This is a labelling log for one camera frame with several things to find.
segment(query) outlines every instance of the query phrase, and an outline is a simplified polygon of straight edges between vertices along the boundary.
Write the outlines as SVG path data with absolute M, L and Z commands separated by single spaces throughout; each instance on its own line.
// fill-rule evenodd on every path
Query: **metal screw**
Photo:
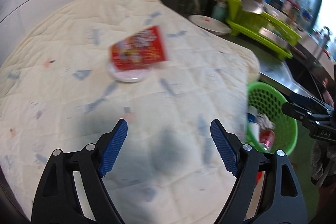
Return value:
M 282 150 L 278 150 L 277 154 L 281 157 L 283 157 L 285 155 L 285 152 L 283 152 Z
M 53 151 L 52 153 L 54 156 L 58 156 L 59 154 L 61 154 L 61 150 L 60 149 L 56 149 Z
M 246 151 L 251 151 L 251 150 L 252 150 L 252 146 L 249 145 L 249 144 L 244 144 L 244 145 L 243 145 L 243 148 L 244 148 L 244 150 L 246 150 Z
M 90 143 L 90 144 L 88 144 L 87 146 L 86 146 L 86 150 L 88 150 L 88 151 L 92 151 L 93 149 L 95 149 L 95 145 L 93 144 L 93 143 Z

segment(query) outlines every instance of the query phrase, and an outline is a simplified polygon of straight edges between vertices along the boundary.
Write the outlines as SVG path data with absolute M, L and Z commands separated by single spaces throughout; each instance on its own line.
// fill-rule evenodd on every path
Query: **white plate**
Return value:
M 231 29 L 228 26 L 226 26 L 223 22 L 220 22 L 219 20 L 213 19 L 211 17 L 192 15 L 189 17 L 189 20 L 197 26 L 215 35 L 231 33 Z
M 117 81 L 126 83 L 140 82 L 151 72 L 151 69 L 118 70 L 112 63 L 108 64 L 107 69 Z

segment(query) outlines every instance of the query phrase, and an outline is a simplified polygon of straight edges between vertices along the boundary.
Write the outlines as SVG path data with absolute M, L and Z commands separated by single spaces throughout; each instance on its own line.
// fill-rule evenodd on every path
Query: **quilted mattress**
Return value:
M 107 48 L 151 25 L 160 26 L 169 60 L 142 82 L 115 81 Z M 235 178 L 210 123 L 218 118 L 243 141 L 246 85 L 258 77 L 250 50 L 159 0 L 76 0 L 35 27 L 0 68 L 1 167 L 30 218 L 52 151 L 80 150 L 124 118 L 128 136 L 104 184 L 125 223 L 213 223 Z

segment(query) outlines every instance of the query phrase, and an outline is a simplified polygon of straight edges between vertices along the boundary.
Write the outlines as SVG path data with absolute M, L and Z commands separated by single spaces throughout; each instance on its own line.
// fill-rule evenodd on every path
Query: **red box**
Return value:
M 166 61 L 158 26 L 150 27 L 110 46 L 110 60 L 118 70 L 140 69 Z

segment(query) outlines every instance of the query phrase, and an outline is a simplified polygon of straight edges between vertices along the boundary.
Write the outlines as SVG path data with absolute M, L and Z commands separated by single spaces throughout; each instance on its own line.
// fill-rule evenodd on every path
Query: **green plastic basket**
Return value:
M 253 82 L 247 87 L 249 105 L 254 106 L 259 113 L 265 113 L 270 121 L 275 124 L 275 142 L 271 152 L 277 149 L 290 155 L 297 141 L 297 122 L 295 119 L 282 113 L 281 107 L 287 102 L 285 97 L 270 85 L 262 82 Z M 258 140 L 247 129 L 246 142 L 256 150 L 265 152 Z
M 259 43 L 276 52 L 280 60 L 293 57 L 290 50 L 280 47 L 278 44 L 268 40 L 258 33 L 261 27 L 266 28 L 270 23 L 288 42 L 288 44 L 295 46 L 301 37 L 289 25 L 265 12 L 257 15 L 243 11 L 241 8 L 241 0 L 227 1 L 229 14 L 226 22 L 230 25 L 232 29 L 232 35 L 238 35 L 239 33 L 243 33 L 248 37 L 251 37 L 252 39 L 258 41 Z

